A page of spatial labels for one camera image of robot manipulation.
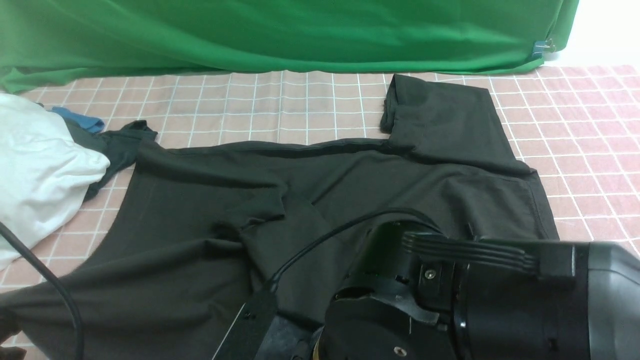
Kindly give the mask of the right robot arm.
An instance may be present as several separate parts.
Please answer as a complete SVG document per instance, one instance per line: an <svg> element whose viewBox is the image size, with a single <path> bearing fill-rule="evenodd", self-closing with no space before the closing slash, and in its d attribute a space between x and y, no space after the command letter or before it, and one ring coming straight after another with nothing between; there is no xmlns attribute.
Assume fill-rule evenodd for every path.
<svg viewBox="0 0 640 360"><path fill-rule="evenodd" d="M313 360L637 360L639 260L613 242L366 234Z"/></svg>

